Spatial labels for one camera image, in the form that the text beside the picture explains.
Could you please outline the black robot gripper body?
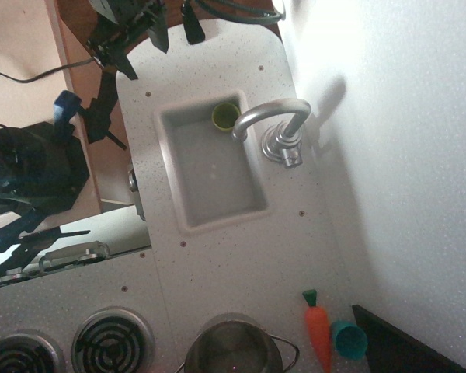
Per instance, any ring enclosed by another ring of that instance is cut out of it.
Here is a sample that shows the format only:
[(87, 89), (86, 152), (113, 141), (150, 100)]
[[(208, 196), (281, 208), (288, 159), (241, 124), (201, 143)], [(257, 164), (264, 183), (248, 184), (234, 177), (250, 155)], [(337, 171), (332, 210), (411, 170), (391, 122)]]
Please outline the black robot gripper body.
[(166, 24), (163, 1), (91, 1), (97, 14), (86, 46), (102, 65), (112, 65), (111, 52), (124, 52), (155, 24)]

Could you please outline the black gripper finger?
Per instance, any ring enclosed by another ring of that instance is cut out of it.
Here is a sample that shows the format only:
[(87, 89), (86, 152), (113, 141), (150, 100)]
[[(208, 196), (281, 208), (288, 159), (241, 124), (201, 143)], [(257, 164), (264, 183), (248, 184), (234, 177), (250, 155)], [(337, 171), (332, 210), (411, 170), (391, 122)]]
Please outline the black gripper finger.
[(166, 24), (155, 24), (147, 30), (148, 37), (150, 38), (154, 47), (163, 53), (169, 50), (169, 37), (168, 28)]
[(124, 52), (111, 52), (110, 60), (119, 72), (125, 74), (130, 80), (137, 80), (137, 73)]

